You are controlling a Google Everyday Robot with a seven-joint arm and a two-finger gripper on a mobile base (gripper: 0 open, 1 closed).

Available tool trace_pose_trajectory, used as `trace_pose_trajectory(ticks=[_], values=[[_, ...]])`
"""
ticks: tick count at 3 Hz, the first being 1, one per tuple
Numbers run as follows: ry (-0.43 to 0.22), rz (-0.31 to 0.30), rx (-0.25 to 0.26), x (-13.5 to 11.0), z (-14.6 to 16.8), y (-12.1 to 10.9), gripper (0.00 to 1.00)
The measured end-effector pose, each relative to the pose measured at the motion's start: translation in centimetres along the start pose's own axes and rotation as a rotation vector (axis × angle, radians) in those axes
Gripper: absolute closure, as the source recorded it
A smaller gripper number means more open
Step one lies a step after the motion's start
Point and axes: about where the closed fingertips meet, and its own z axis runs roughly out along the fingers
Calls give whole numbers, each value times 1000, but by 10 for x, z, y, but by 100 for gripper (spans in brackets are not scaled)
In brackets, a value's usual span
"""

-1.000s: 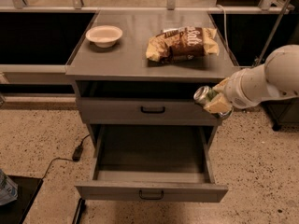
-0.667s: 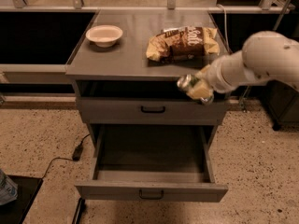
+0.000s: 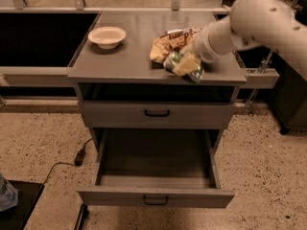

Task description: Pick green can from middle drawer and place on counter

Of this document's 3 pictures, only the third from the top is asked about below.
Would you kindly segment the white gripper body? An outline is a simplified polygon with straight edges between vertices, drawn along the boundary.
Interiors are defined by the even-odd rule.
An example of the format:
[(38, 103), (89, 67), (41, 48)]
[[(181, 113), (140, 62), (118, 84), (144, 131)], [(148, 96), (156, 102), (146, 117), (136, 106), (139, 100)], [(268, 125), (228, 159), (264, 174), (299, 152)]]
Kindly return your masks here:
[(228, 16), (204, 27), (193, 39), (192, 47), (203, 62), (213, 63), (236, 51), (237, 45)]

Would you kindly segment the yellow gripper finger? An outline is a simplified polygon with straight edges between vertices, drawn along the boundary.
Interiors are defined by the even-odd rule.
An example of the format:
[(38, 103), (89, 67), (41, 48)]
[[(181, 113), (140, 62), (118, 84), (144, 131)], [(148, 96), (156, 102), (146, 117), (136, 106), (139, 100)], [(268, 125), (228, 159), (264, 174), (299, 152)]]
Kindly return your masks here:
[(188, 54), (184, 55), (180, 62), (175, 66), (173, 72), (182, 77), (195, 70), (201, 66), (201, 59), (195, 55)]
[(180, 53), (182, 55), (185, 55), (187, 53), (193, 53), (193, 45), (192, 44), (188, 44), (186, 46), (184, 46), (181, 50)]

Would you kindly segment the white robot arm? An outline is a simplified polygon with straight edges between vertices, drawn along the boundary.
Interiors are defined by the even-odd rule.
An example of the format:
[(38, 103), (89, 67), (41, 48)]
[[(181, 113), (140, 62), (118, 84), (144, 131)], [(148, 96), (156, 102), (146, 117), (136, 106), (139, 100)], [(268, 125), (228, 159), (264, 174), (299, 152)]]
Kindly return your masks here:
[(265, 46), (283, 58), (301, 77), (307, 75), (307, 28), (280, 0), (235, 0), (229, 14), (197, 33), (183, 49), (174, 73), (185, 76), (202, 62)]

